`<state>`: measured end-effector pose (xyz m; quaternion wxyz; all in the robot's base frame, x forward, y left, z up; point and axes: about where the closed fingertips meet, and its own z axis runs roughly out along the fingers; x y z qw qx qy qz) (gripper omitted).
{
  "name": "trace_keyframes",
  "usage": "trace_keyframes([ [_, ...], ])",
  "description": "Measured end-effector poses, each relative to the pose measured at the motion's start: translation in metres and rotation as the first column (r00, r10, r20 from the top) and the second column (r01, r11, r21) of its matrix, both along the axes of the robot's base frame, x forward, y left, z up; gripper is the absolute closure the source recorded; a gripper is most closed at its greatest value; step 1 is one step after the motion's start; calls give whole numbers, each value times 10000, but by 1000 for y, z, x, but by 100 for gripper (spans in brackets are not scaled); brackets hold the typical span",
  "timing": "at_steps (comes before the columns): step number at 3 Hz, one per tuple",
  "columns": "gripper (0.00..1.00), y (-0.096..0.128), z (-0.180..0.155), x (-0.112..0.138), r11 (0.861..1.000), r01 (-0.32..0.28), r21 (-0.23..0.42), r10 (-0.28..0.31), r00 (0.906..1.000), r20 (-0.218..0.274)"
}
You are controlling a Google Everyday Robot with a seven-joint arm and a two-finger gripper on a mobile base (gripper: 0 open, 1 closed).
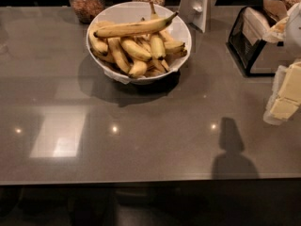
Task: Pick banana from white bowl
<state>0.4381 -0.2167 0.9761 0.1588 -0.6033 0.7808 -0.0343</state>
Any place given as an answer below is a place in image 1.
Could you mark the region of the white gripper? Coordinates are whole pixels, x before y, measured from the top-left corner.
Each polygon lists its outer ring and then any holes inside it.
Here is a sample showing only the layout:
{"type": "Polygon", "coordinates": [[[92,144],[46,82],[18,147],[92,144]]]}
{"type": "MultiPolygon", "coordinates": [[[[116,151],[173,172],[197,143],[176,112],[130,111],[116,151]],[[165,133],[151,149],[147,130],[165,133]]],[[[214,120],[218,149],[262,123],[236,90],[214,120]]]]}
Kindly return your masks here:
{"type": "MultiPolygon", "coordinates": [[[[301,60],[301,3],[293,5],[289,15],[269,28],[262,39],[271,43],[282,41],[285,50],[295,60],[301,60]]],[[[301,62],[295,62],[287,69],[280,65],[275,73],[263,120],[271,125],[281,125],[300,105],[301,62]]]]}

